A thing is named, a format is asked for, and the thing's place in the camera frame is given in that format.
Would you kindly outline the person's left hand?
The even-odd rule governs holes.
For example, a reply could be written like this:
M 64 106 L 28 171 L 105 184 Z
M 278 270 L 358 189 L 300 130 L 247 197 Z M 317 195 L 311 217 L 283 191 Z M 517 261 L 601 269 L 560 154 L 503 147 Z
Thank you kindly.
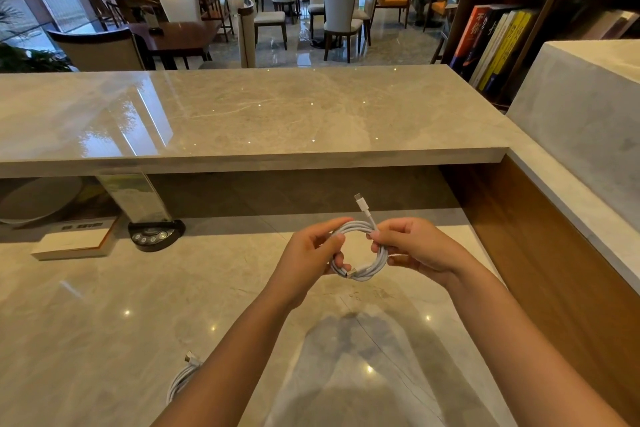
M 308 243 L 304 229 L 294 232 L 260 293 L 260 301 L 292 310 L 320 277 L 333 272 L 332 263 L 349 273 L 352 267 L 345 262 L 341 251 L 345 240 L 344 234 L 335 230 L 325 243 Z

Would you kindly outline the person's right hand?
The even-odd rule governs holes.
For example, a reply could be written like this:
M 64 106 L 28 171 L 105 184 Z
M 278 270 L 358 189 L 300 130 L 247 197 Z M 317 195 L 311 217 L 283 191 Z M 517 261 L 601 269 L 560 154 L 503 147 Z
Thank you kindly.
M 397 254 L 388 254 L 389 266 L 415 270 L 445 288 L 478 271 L 479 262 L 428 220 L 393 218 L 372 233 L 397 233 Z

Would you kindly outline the person's left forearm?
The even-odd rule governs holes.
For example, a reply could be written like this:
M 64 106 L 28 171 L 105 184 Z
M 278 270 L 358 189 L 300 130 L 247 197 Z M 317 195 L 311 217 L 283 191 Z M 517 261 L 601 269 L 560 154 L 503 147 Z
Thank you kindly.
M 267 286 L 150 427 L 237 427 L 285 320 L 306 295 Z

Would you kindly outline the person's right forearm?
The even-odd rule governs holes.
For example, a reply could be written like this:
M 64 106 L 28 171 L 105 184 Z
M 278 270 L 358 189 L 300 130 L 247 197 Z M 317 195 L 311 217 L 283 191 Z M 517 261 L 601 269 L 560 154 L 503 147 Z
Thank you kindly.
M 628 427 L 478 261 L 446 289 L 519 427 Z

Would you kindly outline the black round button device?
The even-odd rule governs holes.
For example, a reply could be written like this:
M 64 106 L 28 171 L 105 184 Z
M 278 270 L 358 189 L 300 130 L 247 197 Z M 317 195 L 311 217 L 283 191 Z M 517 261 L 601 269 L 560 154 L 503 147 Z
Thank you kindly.
M 138 250 L 154 253 L 168 248 L 180 239 L 186 232 L 186 225 L 181 220 L 129 223 L 127 231 Z

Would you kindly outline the clear acrylic sign stand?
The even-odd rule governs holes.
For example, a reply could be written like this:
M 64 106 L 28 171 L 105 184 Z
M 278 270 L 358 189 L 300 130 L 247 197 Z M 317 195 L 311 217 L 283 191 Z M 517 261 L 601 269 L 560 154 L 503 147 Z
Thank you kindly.
M 173 220 L 146 174 L 98 174 L 96 179 L 132 223 Z

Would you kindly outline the row of upright books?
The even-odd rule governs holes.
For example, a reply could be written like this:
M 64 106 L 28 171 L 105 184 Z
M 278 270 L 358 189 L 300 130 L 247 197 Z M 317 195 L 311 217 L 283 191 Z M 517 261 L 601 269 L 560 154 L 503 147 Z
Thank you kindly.
M 519 5 L 476 5 L 449 66 L 484 96 L 495 96 L 506 82 L 539 12 Z

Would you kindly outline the dark wooden table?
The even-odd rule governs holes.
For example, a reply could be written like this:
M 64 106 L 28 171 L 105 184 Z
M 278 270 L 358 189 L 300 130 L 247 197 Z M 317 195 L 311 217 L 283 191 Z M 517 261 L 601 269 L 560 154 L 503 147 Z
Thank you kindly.
M 211 60 L 209 47 L 221 28 L 220 22 L 160 23 L 159 26 L 164 31 L 162 37 L 151 36 L 146 23 L 125 25 L 134 34 L 141 56 L 149 69 L 156 68 L 153 58 L 160 59 L 167 70 L 177 68 L 176 58 L 183 59 L 187 69 L 190 57 Z

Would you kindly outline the flat white box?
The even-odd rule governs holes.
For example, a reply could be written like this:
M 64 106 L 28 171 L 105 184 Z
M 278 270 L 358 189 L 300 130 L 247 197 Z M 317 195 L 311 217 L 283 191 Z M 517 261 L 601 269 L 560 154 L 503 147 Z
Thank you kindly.
M 67 221 L 54 225 L 30 255 L 38 261 L 107 257 L 115 247 L 119 218 Z

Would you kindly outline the grey round pad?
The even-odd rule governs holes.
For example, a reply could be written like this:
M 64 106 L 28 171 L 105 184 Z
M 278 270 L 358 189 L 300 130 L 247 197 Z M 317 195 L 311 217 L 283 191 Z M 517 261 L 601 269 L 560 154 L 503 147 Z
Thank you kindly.
M 76 206 L 83 185 L 81 177 L 0 180 L 0 225 L 62 218 Z

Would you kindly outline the pile of lying books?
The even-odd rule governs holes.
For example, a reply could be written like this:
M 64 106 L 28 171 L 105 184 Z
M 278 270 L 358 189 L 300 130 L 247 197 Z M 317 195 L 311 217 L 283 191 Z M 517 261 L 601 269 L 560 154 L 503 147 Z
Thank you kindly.
M 617 40 L 640 23 L 640 13 L 627 10 L 601 10 L 589 16 L 563 36 L 568 41 Z

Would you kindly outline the green leafy plant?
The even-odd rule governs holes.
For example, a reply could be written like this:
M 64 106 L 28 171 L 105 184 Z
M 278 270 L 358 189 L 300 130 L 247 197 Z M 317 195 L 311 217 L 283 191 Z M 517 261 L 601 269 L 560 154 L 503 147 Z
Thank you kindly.
M 12 28 L 20 15 L 7 1 L 0 0 L 0 74 L 71 73 L 70 60 L 59 51 L 25 49 L 7 42 L 21 36 Z

